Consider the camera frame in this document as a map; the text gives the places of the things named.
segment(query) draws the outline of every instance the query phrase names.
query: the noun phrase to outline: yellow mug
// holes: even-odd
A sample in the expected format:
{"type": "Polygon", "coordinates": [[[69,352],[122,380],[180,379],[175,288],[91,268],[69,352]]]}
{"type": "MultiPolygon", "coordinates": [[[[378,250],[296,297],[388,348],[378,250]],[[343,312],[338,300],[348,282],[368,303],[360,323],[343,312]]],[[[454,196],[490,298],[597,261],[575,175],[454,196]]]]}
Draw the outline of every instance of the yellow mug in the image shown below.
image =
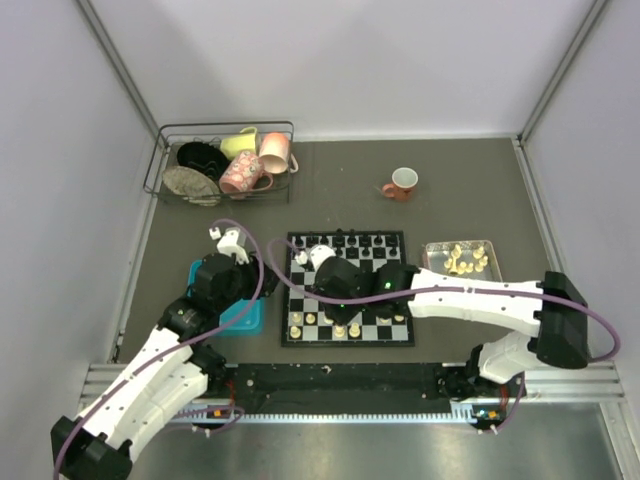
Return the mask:
{"type": "Polygon", "coordinates": [[[246,127],[240,130],[240,135],[228,137],[220,142],[220,150],[229,160],[236,158],[240,152],[257,153],[260,148],[260,135],[256,127],[246,127]]]}

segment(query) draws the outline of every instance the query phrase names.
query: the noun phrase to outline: blue plastic container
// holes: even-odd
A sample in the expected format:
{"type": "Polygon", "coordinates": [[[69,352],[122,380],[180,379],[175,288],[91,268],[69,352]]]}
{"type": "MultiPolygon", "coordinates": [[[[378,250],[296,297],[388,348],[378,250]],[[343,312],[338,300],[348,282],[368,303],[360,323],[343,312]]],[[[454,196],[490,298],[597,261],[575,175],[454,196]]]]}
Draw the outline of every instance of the blue plastic container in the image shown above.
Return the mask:
{"type": "MultiPolygon", "coordinates": [[[[191,264],[189,269],[189,285],[191,285],[196,279],[196,270],[202,265],[202,260],[196,260],[191,264]]],[[[240,300],[239,302],[231,305],[227,310],[220,315],[220,325],[224,325],[236,316],[240,311],[249,303],[248,300],[240,300]]],[[[259,298],[253,307],[249,309],[247,314],[242,320],[235,325],[223,330],[219,333],[221,337],[232,337],[239,335],[257,335],[262,332],[264,325],[264,301],[259,298]]]]}

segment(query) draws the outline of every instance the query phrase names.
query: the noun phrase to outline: chessboard border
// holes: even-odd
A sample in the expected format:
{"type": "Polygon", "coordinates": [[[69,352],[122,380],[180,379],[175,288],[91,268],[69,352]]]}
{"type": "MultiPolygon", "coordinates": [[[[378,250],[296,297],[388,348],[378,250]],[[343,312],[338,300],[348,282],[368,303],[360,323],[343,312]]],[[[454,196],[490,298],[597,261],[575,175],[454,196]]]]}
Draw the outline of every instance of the chessboard border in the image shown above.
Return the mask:
{"type": "MultiPolygon", "coordinates": [[[[401,243],[402,248],[400,248],[400,262],[406,264],[407,263],[407,245],[404,240],[404,231],[403,230],[354,230],[355,235],[358,234],[380,234],[380,235],[398,235],[399,242],[401,243]]],[[[308,230],[308,231],[295,231],[295,232],[287,232],[287,240],[293,243],[294,237],[297,235],[335,235],[338,233],[338,229],[336,230],[325,230],[325,231],[316,231],[316,230],[308,230]]],[[[351,234],[351,230],[343,230],[342,233],[347,236],[351,234]]],[[[285,256],[286,264],[284,274],[287,278],[291,278],[291,261],[293,260],[293,250],[290,247],[287,247],[287,253],[285,256]]],[[[359,340],[359,341],[342,341],[342,342],[329,342],[324,340],[313,340],[313,341],[296,341],[289,340],[289,289],[283,292],[282,295],[282,317],[280,319],[280,345],[282,347],[291,347],[291,348],[301,348],[301,347],[313,347],[313,348],[345,348],[345,347],[415,347],[415,334],[413,330],[413,317],[409,315],[406,319],[407,322],[407,340],[398,340],[398,341],[380,341],[380,340],[359,340]]]]}

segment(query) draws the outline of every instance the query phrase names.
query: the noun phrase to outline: white wall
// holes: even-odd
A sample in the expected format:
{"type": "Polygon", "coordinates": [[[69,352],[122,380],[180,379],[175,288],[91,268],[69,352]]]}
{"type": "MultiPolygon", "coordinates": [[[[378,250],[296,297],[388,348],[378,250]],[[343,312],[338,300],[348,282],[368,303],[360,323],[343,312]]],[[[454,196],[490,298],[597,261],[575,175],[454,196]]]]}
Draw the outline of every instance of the white wall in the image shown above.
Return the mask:
{"type": "Polygon", "coordinates": [[[592,0],[94,0],[157,121],[519,132],[592,0]]]}
{"type": "Polygon", "coordinates": [[[639,2],[611,2],[529,152],[568,272],[622,334],[617,364],[640,414],[638,18],[639,2]]]}
{"type": "Polygon", "coordinates": [[[113,339],[149,137],[73,2],[4,0],[0,43],[0,477],[35,480],[113,339]]]}

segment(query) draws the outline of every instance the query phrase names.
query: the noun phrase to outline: black wire rack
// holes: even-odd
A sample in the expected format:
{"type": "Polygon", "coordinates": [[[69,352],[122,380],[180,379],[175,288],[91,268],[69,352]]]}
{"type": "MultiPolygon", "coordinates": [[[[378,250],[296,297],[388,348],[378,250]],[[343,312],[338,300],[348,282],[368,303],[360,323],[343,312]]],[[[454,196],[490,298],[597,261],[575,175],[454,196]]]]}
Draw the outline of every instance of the black wire rack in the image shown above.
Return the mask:
{"type": "MultiPolygon", "coordinates": [[[[162,183],[162,173],[170,167],[178,165],[178,149],[189,142],[203,142],[219,147],[224,138],[238,135],[240,130],[246,127],[256,127],[262,137],[268,133],[278,132],[284,134],[293,142],[294,126],[286,120],[257,121],[257,122],[218,122],[218,123],[185,123],[163,126],[156,137],[155,148],[151,154],[147,173],[144,178],[143,189],[149,195],[167,203],[189,202],[195,205],[216,205],[221,201],[255,201],[255,200],[281,200],[289,202],[291,196],[292,174],[288,170],[273,176],[273,186],[264,191],[250,192],[244,198],[237,195],[216,193],[201,196],[177,195],[162,183]]],[[[262,186],[265,179],[260,179],[257,188],[262,186]]]]}

